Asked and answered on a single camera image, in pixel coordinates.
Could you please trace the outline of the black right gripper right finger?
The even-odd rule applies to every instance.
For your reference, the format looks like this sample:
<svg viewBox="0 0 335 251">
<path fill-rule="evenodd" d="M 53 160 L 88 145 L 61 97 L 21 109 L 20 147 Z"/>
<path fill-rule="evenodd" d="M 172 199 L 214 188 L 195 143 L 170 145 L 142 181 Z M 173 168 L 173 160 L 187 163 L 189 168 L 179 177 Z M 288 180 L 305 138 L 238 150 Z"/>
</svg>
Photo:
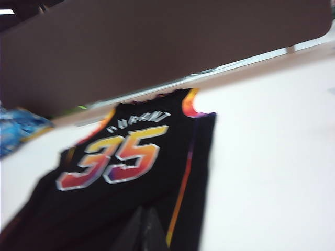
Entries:
<svg viewBox="0 0 335 251">
<path fill-rule="evenodd" d="M 168 250 L 158 214 L 154 208 L 148 211 L 145 223 L 145 250 Z"/>
</svg>

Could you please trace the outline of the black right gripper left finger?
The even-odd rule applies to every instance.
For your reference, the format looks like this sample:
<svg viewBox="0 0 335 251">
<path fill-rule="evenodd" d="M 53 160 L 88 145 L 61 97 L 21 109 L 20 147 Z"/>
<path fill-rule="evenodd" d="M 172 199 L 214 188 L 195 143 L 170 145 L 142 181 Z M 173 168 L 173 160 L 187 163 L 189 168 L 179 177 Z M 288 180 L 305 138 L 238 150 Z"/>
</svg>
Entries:
<svg viewBox="0 0 335 251">
<path fill-rule="evenodd" d="M 140 251 L 145 247 L 146 211 L 138 207 L 112 245 L 112 250 Z"/>
</svg>

